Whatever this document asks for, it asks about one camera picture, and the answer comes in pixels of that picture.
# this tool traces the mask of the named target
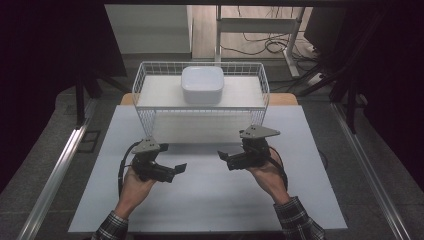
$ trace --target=hand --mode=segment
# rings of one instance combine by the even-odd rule
[[[278,154],[271,148],[269,150],[271,152],[271,157],[277,163],[282,163]],[[262,167],[248,168],[247,170],[252,173],[259,186],[271,195],[276,204],[285,204],[290,201],[290,196],[284,187],[284,182],[278,169],[269,161],[266,161],[265,165]]]
[[[146,182],[141,181],[132,167],[128,167],[115,214],[120,218],[128,219],[132,211],[146,199],[155,182],[156,180],[152,179]]]

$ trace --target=white tabletop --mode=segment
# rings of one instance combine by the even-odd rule
[[[284,161],[289,194],[299,196],[308,214],[324,229],[346,228],[302,107],[269,107],[263,125],[281,131],[267,140]],[[120,160],[143,134],[134,107],[118,106],[69,232],[96,231],[114,209]],[[230,154],[242,151],[235,144],[173,144],[160,153],[156,159],[159,164],[174,167],[188,163],[186,172],[176,175],[172,183],[155,184],[130,216],[129,232],[281,230],[271,197],[249,172],[229,171],[216,150]]]

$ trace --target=plaid sleeve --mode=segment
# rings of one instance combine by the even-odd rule
[[[324,229],[308,216],[298,197],[284,205],[274,204],[287,240],[322,240]]]
[[[115,215],[112,211],[105,221],[100,225],[99,229],[93,233],[91,240],[110,239],[119,240],[125,239],[128,231],[128,220],[122,219]]]

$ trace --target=wire basket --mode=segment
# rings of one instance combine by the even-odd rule
[[[181,75],[189,66],[222,68],[219,104],[184,101]],[[269,102],[261,63],[142,62],[132,91],[145,134],[167,143],[240,142],[238,131],[262,125]]]

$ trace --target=white box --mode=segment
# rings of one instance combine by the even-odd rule
[[[218,104],[224,88],[224,72],[220,67],[186,67],[181,75],[184,100],[189,104]]]

